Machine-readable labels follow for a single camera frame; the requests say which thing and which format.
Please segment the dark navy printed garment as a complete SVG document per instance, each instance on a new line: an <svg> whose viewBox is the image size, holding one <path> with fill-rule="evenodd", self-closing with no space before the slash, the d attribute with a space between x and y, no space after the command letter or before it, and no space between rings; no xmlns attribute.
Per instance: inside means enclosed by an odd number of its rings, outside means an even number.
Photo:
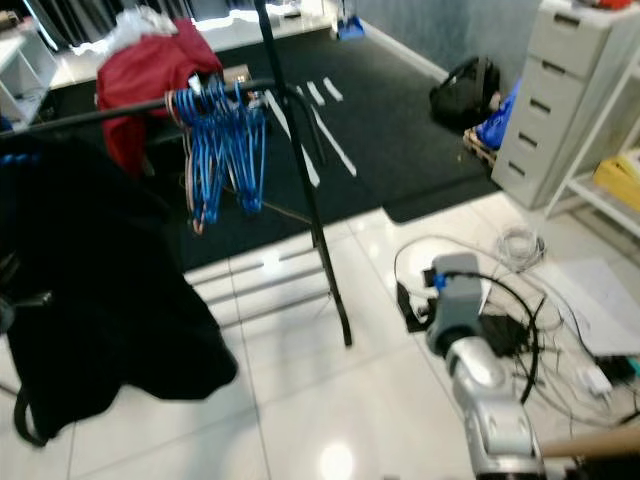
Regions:
<svg viewBox="0 0 640 480"><path fill-rule="evenodd" d="M82 141L0 143L0 155L36 150L37 165L0 168L19 438L42 447L124 387L160 401L229 387L236 356L170 250L164 202Z"/></svg>

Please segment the blue plastic hanger bundle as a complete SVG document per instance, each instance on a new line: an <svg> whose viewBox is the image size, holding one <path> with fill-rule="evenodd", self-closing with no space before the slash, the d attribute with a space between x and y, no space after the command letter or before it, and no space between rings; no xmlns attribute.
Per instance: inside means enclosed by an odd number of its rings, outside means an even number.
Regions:
<svg viewBox="0 0 640 480"><path fill-rule="evenodd" d="M268 119L243 82L166 93L165 109L183 143L189 228L204 233L218 223L221 196L248 214L265 207Z"/></svg>

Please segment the black metal clothes rack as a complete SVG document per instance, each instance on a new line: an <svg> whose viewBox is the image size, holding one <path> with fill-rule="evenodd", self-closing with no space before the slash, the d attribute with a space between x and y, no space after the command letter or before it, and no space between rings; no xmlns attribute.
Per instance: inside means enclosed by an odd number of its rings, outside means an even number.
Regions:
<svg viewBox="0 0 640 480"><path fill-rule="evenodd" d="M280 93L288 97L285 101L282 109L283 118L280 119L280 124L283 127L291 128L291 132L296 133L300 131L300 125L294 122L293 111L288 108L289 105L307 105L308 100L301 93L297 93L293 90L292 84L289 84L284 79L284 72L282 69L282 61L278 49L275 46L275 36L273 28L271 28L268 9L266 9L266 0L251 0L253 6L255 6L255 13L257 15L257 23L259 23L260 35L262 37L262 46L266 49L266 55L271 68L271 73L275 74L274 79L262 78L255 79L255 81L247 82L244 87L251 91L265 91L268 93ZM159 109L165 105L163 99L148 100L146 102L137 102L137 104L125 106L125 108L114 108L106 111L92 111L92 113L86 113L81 115L67 116L67 118L61 118L54 120L54 122L42 122L29 125L23 125L23 127L17 127L12 131L4 131L0 133L0 140L15 140L15 138L35 136L35 134L46 134L54 131L64 131L73 127L79 127L79 125L87 123L100 123L105 122L106 119L119 118L119 116L138 116L150 113L150 111ZM307 224L310 225L310 234L312 244L314 244L314 250L317 252L321 260L321 266L325 273L326 282L328 282L328 294L335 306L335 311L338 312L340 333L342 333L344 347L352 347L355 343L353 339L351 325L349 325L349 316L347 314L346 306L342 296L340 296L339 284L337 280L337 273L332 265L332 256L330 256L330 250L328 248L328 242L326 242L326 236L324 233L324 227L326 225L323 220L323 216L320 214L319 205L317 205L317 186L312 183L311 180L302 180L301 189L303 197L307 202Z"/></svg>

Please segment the dark grey carpet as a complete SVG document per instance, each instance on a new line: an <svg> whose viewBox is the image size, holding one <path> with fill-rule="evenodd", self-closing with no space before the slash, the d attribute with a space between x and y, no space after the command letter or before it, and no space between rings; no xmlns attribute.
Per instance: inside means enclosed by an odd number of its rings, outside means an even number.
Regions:
<svg viewBox="0 0 640 480"><path fill-rule="evenodd" d="M319 108L326 163L317 166L316 198L330 227L376 209L403 223L497 192L489 166L467 154L460 133L431 119L434 79L392 51L370 38L339 41L323 32L279 38L275 45L294 86L334 84L339 91L339 99ZM166 239L186 269L308 234L300 174L282 134L269 140L265 209L246 214L224 198L218 224L202 234L187 220L182 147L172 124L152 125L147 155L156 172L143 184L168 205Z"/></svg>

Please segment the white power strip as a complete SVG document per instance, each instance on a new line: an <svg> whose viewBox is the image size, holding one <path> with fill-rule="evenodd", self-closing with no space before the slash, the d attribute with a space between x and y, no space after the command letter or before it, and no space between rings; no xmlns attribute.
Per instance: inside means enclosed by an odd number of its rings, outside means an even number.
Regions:
<svg viewBox="0 0 640 480"><path fill-rule="evenodd" d="M598 365L580 367L577 375L582 387L588 390L591 396L607 396L614 389L611 379Z"/></svg>

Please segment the blue bag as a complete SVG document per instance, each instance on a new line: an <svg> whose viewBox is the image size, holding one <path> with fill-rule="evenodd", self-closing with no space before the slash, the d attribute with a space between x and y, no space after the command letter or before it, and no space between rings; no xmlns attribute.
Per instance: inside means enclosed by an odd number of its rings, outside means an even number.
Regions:
<svg viewBox="0 0 640 480"><path fill-rule="evenodd" d="M488 119L474 128L476 140L480 142L481 146L488 148L490 151L498 151L502 147L509 119L512 118L513 110L515 110L515 102L522 88L522 83L524 83L524 79L518 79L512 90L500 101L499 108Z"/></svg>

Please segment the white metal shelf unit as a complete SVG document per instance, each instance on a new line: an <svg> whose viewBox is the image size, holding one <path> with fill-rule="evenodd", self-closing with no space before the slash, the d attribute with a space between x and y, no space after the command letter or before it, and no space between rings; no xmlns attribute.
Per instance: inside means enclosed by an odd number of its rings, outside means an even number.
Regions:
<svg viewBox="0 0 640 480"><path fill-rule="evenodd" d="M593 175L586 173L584 161L588 159L591 148L600 137L600 133L604 131L605 124L611 122L613 111L617 109L618 101L623 96L623 92L630 87L632 81L640 81L640 47L632 52L630 59L626 61L625 68L620 79L614 84L613 90L609 93L607 99L602 104L602 109L596 114L596 118L588 133L585 134L585 140L582 141L579 151L573 161L568 166L562 182L550 198L549 204L541 211L541 219L535 230L540 230L549 223L554 216L561 214L564 210L570 210L570 206L561 207L561 200L564 193L570 192L586 205L594 207L605 218L611 219L614 223L620 225L623 230L640 239L640 211L631 209L625 205L625 202L609 195L605 189L595 186Z"/></svg>

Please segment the black backpack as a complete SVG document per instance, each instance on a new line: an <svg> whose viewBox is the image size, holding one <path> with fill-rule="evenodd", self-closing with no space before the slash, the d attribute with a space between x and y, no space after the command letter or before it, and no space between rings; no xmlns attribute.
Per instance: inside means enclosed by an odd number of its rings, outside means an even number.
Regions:
<svg viewBox="0 0 640 480"><path fill-rule="evenodd" d="M457 65L428 95L431 119L452 131L466 131L492 115L500 96L500 70L485 56Z"/></svg>

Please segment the yellow box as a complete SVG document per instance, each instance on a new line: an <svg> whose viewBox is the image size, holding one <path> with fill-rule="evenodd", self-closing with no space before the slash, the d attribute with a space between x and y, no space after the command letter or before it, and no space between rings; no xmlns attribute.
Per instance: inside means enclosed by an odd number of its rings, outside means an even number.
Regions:
<svg viewBox="0 0 640 480"><path fill-rule="evenodd" d="M628 148L600 161L591 174L591 182L640 212L640 147Z"/></svg>

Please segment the white drawer cabinet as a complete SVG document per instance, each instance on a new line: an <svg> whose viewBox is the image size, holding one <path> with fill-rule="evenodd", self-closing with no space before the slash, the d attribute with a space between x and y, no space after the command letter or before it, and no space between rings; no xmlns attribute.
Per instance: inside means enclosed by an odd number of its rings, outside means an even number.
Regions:
<svg viewBox="0 0 640 480"><path fill-rule="evenodd" d="M605 105L628 69L640 65L640 0L596 9L576 0L541 0L492 179L527 210L557 192L579 152L577 174L628 145L640 119L640 79Z"/></svg>

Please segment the small blue object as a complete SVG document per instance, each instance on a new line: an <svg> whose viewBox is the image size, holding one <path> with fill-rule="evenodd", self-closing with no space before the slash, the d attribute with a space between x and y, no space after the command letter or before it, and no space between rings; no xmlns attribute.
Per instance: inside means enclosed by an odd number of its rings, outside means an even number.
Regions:
<svg viewBox="0 0 640 480"><path fill-rule="evenodd" d="M364 23L358 15L346 15L335 20L333 36L338 40L355 40L366 36Z"/></svg>

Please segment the white open shelf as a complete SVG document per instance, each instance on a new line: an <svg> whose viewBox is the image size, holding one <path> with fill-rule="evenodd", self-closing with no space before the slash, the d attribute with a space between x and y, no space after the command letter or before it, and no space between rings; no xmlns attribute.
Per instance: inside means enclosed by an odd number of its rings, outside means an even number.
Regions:
<svg viewBox="0 0 640 480"><path fill-rule="evenodd" d="M18 128L37 114L49 93L58 60L35 29L15 31L0 40L1 114Z"/></svg>

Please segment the red jacket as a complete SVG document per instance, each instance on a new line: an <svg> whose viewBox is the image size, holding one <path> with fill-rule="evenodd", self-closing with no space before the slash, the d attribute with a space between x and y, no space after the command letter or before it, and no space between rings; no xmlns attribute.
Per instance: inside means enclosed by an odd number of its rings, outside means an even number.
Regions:
<svg viewBox="0 0 640 480"><path fill-rule="evenodd" d="M101 111L159 100L166 92L186 87L189 77L223 72L218 55L195 23L184 18L175 27L174 35L140 37L101 65L96 77ZM111 159L132 177L143 173L147 124L147 119L138 115L116 116L102 123Z"/></svg>

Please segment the white crumpled cloth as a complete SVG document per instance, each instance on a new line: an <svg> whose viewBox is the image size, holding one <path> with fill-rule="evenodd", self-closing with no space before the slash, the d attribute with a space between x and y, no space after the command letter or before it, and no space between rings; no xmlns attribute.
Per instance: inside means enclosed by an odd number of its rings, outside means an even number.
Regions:
<svg viewBox="0 0 640 480"><path fill-rule="evenodd" d="M105 38L106 54L114 54L137 44L146 36L177 35L174 20L155 12L150 6L136 6L115 15L115 27Z"/></svg>

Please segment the dark striped curtain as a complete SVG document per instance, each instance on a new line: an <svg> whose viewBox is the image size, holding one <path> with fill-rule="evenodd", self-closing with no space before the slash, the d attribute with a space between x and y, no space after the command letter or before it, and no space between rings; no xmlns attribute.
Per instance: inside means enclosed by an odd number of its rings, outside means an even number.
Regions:
<svg viewBox="0 0 640 480"><path fill-rule="evenodd" d="M169 18L206 20L232 10L253 12L255 0L20 0L55 46L92 44L116 28L124 10L146 6Z"/></svg>

